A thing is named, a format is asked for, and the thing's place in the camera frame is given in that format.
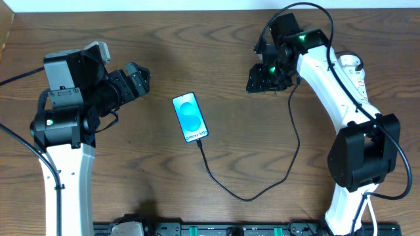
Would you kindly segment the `white power strip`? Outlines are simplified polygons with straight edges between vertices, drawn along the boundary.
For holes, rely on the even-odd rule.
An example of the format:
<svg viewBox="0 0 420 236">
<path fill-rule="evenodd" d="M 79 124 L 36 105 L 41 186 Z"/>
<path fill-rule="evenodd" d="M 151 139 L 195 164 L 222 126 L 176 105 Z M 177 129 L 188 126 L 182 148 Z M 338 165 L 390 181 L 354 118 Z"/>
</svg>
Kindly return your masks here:
<svg viewBox="0 0 420 236">
<path fill-rule="evenodd" d="M 360 93 L 361 100 L 368 103 L 368 94 L 364 78 L 354 78 L 352 79 L 352 82 L 354 83 L 357 91 Z"/>
</svg>

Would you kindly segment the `blue Galaxy smartphone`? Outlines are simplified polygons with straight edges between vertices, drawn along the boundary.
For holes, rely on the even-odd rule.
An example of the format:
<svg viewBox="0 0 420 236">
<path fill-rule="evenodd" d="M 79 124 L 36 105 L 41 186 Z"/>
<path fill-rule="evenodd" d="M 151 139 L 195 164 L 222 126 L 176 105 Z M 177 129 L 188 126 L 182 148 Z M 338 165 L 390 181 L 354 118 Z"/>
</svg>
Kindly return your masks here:
<svg viewBox="0 0 420 236">
<path fill-rule="evenodd" d="M 184 136 L 189 143 L 209 135 L 196 95 L 193 92 L 177 96 L 172 104 Z"/>
</svg>

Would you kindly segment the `white charger plug adapter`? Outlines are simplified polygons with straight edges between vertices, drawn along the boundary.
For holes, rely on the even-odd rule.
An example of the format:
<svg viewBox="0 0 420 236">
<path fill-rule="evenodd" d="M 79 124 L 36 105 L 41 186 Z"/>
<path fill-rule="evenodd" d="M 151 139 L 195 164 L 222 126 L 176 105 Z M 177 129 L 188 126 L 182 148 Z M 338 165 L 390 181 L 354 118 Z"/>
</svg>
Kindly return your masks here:
<svg viewBox="0 0 420 236">
<path fill-rule="evenodd" d="M 352 81 L 364 80 L 365 71 L 363 68 L 358 69 L 361 62 L 357 56 L 351 54 L 341 55 L 339 57 L 339 64 Z"/>
</svg>

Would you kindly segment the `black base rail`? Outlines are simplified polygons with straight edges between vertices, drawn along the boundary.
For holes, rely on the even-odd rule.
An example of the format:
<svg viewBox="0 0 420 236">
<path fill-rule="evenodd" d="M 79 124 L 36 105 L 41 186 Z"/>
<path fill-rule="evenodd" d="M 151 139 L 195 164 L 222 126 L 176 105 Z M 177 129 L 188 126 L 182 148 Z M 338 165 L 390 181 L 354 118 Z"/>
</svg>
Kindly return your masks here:
<svg viewBox="0 0 420 236">
<path fill-rule="evenodd" d="M 94 224 L 94 235 L 111 235 L 117 223 Z M 151 229 L 146 226 L 144 235 L 161 236 L 193 236 L 193 235 L 246 235 L 246 236 L 275 236 L 275 235 L 332 235 L 326 227 L 319 226 L 314 222 L 304 223 L 294 221 L 288 224 L 266 225 L 229 225 L 229 224 L 180 224 L 180 223 L 152 223 Z M 372 224 L 362 224 L 362 227 L 354 235 L 374 235 Z M 377 226 L 377 234 L 384 236 L 401 236 L 399 225 L 381 224 Z"/>
</svg>

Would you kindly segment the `brown cardboard panel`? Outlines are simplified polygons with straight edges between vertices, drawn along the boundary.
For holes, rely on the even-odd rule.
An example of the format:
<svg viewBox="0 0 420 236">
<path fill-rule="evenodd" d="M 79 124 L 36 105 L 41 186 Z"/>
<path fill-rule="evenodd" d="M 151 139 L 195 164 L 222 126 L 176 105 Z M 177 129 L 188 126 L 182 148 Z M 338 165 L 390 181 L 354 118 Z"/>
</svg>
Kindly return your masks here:
<svg viewBox="0 0 420 236">
<path fill-rule="evenodd" d="M 13 25 L 15 13 L 11 10 L 11 8 L 1 0 L 0 3 L 0 58 L 2 58 L 3 52 L 6 47 L 7 40 L 9 38 L 11 28 Z"/>
</svg>

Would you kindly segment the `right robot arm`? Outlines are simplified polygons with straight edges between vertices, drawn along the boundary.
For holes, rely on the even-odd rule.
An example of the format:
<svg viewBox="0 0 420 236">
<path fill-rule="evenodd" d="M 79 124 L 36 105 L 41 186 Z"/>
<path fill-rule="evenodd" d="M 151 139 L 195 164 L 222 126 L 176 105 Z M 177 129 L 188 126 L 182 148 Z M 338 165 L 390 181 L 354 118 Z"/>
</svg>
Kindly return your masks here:
<svg viewBox="0 0 420 236">
<path fill-rule="evenodd" d="M 293 76 L 310 85 L 337 133 L 327 156 L 335 190 L 318 233 L 355 233 L 366 207 L 362 195 L 375 191 L 395 169 L 392 142 L 399 139 L 399 120 L 369 103 L 362 61 L 336 57 L 322 30 L 304 31 L 291 13 L 275 17 L 268 27 L 273 42 L 262 39 L 255 46 L 262 62 L 249 70 L 246 91 L 282 91 L 292 86 Z"/>
</svg>

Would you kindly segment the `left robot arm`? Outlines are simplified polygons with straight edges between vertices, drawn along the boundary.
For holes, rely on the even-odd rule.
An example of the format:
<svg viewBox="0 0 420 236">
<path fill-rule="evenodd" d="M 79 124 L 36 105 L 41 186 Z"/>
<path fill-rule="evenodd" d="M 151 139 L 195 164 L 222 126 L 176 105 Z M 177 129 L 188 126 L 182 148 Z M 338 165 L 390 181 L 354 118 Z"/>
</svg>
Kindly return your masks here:
<svg viewBox="0 0 420 236">
<path fill-rule="evenodd" d="M 105 42 L 48 54 L 49 89 L 30 124 L 43 157 L 47 235 L 93 235 L 91 177 L 100 118 L 150 91 L 150 70 L 136 63 L 109 72 Z"/>
</svg>

